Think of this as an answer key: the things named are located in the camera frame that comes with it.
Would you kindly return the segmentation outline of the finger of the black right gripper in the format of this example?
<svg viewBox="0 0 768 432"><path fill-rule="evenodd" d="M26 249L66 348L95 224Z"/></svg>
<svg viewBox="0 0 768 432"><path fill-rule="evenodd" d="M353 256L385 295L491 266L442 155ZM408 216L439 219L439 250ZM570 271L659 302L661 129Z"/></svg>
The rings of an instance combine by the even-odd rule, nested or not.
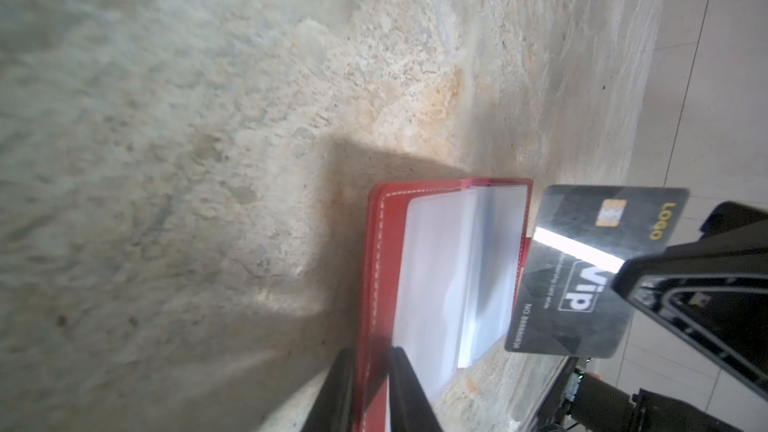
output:
<svg viewBox="0 0 768 432"><path fill-rule="evenodd" d="M612 288L765 398L767 213L723 202L700 230L695 242L625 262Z"/></svg>

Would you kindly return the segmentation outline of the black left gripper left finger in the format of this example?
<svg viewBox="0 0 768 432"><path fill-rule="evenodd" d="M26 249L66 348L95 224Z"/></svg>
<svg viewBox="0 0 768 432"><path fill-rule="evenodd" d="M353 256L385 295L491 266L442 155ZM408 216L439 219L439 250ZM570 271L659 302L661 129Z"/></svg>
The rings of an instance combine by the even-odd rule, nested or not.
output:
<svg viewBox="0 0 768 432"><path fill-rule="evenodd" d="M350 432L353 426L355 352L344 348L337 354L302 432Z"/></svg>

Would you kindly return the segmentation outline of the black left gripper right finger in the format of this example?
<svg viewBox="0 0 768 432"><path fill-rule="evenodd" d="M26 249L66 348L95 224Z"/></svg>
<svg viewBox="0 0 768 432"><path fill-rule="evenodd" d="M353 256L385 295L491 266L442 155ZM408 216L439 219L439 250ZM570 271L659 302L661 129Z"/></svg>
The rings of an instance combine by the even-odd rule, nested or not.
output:
<svg viewBox="0 0 768 432"><path fill-rule="evenodd" d="M388 378L393 432L443 431L402 347L390 348Z"/></svg>

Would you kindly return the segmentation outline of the black vip credit card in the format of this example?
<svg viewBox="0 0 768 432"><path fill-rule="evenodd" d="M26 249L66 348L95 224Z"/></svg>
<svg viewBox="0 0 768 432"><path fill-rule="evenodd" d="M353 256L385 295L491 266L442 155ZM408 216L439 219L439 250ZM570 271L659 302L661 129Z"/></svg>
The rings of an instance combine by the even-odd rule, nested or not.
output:
<svg viewBox="0 0 768 432"><path fill-rule="evenodd" d="M505 349L609 358L633 316L611 287L631 259L662 253L686 188L551 185L520 275Z"/></svg>

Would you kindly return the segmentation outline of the red leather card holder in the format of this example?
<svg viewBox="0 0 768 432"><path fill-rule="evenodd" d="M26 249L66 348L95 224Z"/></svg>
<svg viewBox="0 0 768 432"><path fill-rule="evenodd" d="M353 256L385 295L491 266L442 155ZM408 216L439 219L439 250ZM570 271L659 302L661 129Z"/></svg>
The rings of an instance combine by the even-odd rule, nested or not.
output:
<svg viewBox="0 0 768 432"><path fill-rule="evenodd" d="M368 197L353 427L390 427L387 355L429 400L508 330L529 239L524 178L386 182Z"/></svg>

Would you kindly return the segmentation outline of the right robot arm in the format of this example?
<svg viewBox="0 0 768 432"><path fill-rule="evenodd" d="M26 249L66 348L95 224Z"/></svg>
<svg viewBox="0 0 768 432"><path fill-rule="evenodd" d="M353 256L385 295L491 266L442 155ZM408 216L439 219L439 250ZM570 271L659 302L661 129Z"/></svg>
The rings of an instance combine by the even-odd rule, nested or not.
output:
<svg viewBox="0 0 768 432"><path fill-rule="evenodd" d="M614 290L643 315L767 396L767 214L723 202L696 242L630 260ZM561 431L566 419L590 431L730 431L691 404L639 390L633 395L567 361L531 425Z"/></svg>

